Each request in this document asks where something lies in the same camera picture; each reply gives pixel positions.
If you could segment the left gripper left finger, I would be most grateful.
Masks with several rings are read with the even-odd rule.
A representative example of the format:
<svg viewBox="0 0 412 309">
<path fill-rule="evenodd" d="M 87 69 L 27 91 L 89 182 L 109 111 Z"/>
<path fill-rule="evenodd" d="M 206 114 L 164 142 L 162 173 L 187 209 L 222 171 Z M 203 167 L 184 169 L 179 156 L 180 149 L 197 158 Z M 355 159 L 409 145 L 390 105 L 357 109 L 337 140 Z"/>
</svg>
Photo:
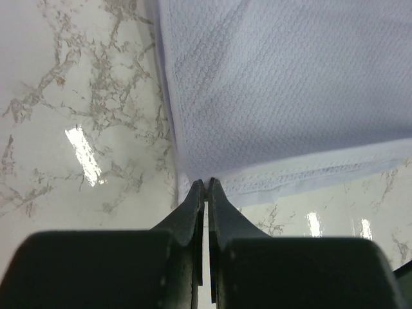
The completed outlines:
<svg viewBox="0 0 412 309">
<path fill-rule="evenodd" d="M 198 307 L 198 287 L 203 284 L 203 218 L 204 184 L 197 180 L 184 201 L 152 228 L 169 236 L 159 308 Z"/>
</svg>

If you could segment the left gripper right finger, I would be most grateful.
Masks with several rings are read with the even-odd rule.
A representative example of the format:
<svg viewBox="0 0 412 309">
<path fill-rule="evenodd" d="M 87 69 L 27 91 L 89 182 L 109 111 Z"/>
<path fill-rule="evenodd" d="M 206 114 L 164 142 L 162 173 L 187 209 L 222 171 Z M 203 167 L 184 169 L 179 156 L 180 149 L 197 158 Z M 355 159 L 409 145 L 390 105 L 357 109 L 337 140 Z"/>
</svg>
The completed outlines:
<svg viewBox="0 0 412 309">
<path fill-rule="evenodd" d="M 252 308 L 262 286 L 259 246 L 270 236 L 231 204 L 215 178 L 207 201 L 212 303 L 217 308 Z"/>
</svg>

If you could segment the light blue white towel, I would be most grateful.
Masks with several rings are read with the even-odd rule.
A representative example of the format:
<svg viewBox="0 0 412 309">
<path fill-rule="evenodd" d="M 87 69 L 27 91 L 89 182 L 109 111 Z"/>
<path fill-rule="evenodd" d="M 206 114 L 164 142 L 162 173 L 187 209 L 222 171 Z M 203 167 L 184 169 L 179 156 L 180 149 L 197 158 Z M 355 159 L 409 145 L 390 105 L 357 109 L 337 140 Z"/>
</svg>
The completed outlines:
<svg viewBox="0 0 412 309">
<path fill-rule="evenodd" d="M 239 206 L 411 156 L 410 1 L 150 1 L 178 199 Z"/>
</svg>

